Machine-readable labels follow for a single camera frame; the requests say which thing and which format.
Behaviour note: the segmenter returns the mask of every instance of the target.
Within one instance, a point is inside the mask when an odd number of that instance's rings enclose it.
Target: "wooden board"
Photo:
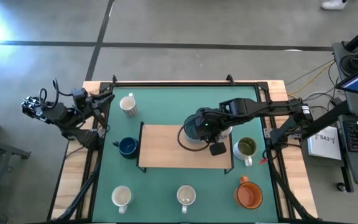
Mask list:
[[[198,83],[198,82],[206,82],[205,80],[195,80],[195,81],[119,81],[118,83],[178,83],[178,82],[188,82],[188,83]],[[225,81],[221,80],[213,80],[208,81],[211,83],[222,83]],[[282,80],[241,80],[236,82],[267,82],[269,87],[269,93],[270,98],[273,101],[282,101],[282,100],[288,100],[287,97],[287,91],[285,89],[284,81]],[[99,91],[101,81],[88,81],[84,82],[83,87],[87,89],[88,92],[97,94]],[[280,127],[285,120],[287,119],[287,116],[280,116],[275,117],[276,124],[278,127]],[[70,142],[68,146],[68,152],[70,150],[75,150],[77,148],[76,143]],[[283,159],[285,163],[285,170],[287,172],[287,177],[289,181],[290,188],[292,192],[295,194],[299,202],[306,208],[306,210],[313,215],[314,217],[317,217],[317,211],[313,200],[313,195],[311,193],[310,189],[310,183],[308,179],[308,175],[306,173],[306,167],[305,163],[303,162],[303,157],[300,149],[298,147],[289,146],[286,149],[282,151],[283,153]],[[81,179],[82,179],[82,173],[85,165],[86,160],[86,152],[84,151],[82,154],[79,153],[76,157],[77,159],[68,158],[65,161],[65,164],[63,166],[62,170],[62,176],[60,178],[60,183],[58,186],[58,193],[56,196],[56,201],[53,206],[53,213],[52,218],[57,218],[61,213],[64,212],[64,210],[67,208],[67,206],[73,201],[75,196],[77,195],[80,186],[81,186]],[[275,162],[276,168],[280,170],[278,164]],[[87,197],[85,198],[85,204],[84,204],[84,212],[83,217],[86,217],[88,214],[88,208],[89,208],[89,202],[90,197],[89,193],[91,192],[91,189],[88,191]],[[284,217],[288,216],[288,210],[286,209],[287,203],[285,201],[285,195],[282,192],[281,189],[279,189],[279,195],[280,195],[280,201],[283,208],[283,214]]]
[[[209,150],[191,152],[183,150],[177,143],[180,128],[181,125],[143,125],[139,166],[205,169],[232,168],[229,138],[224,141],[226,146],[224,154],[212,156]],[[205,142],[201,141],[189,142],[184,131],[180,134],[180,142],[190,149],[199,149],[206,145]]]

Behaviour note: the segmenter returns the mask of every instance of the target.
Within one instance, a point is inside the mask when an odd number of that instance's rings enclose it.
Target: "white paper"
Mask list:
[[[341,160],[337,128],[327,127],[308,138],[309,155]]]

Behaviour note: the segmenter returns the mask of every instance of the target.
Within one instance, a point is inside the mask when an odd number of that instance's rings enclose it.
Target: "yellow cable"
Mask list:
[[[310,81],[308,81],[306,84],[304,84],[301,88],[297,89],[296,91],[293,91],[292,93],[289,93],[288,95],[292,95],[294,93],[298,93],[299,91],[301,91],[302,89],[304,89],[304,87],[308,86],[311,82],[313,82],[313,80],[315,80],[319,75],[321,75],[323,73],[323,71],[325,71],[327,68],[329,68],[333,63],[325,66],[319,73],[317,73],[317,75],[315,75]]]
[[[288,94],[288,96],[290,96],[290,97],[292,97],[292,98],[294,98],[294,99],[298,99],[298,97],[297,97],[297,96],[292,95],[292,94]]]

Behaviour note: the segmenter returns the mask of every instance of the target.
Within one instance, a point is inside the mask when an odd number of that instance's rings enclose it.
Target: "mug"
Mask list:
[[[182,185],[177,192],[177,199],[182,204],[181,212],[187,213],[187,206],[196,200],[196,190],[190,185]]]
[[[111,200],[116,206],[118,206],[118,212],[120,214],[124,214],[126,212],[132,199],[131,190],[129,190],[126,186],[116,187],[111,194]]]
[[[125,112],[125,114],[130,117],[137,114],[136,101],[133,93],[123,97],[119,102],[119,106]]]
[[[218,134],[219,142],[223,142],[227,137],[230,136],[233,127],[228,127],[226,130]]]
[[[233,147],[234,156],[243,160],[247,167],[252,166],[252,156],[257,150],[256,142],[252,138],[242,138]]]
[[[242,176],[240,186],[234,191],[234,200],[244,208],[258,208],[263,200],[262,190],[250,182],[247,176]]]
[[[197,139],[197,132],[195,129],[196,118],[197,118],[197,115],[193,114],[193,115],[187,117],[187,119],[185,120],[185,123],[183,124],[183,130],[185,131],[185,139],[187,142],[189,142],[191,144],[202,143],[203,145],[205,145],[205,143],[203,143],[202,141]]]
[[[135,159],[137,156],[137,146],[139,142],[131,137],[126,137],[121,141],[113,142],[113,145],[117,146],[119,153],[126,159]]]

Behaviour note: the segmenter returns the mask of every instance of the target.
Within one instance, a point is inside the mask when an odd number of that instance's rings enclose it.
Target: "blue mug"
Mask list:
[[[139,142],[130,137],[126,137],[121,141],[113,142],[113,145],[117,146],[119,153],[126,159],[135,159],[137,156],[137,146]]]

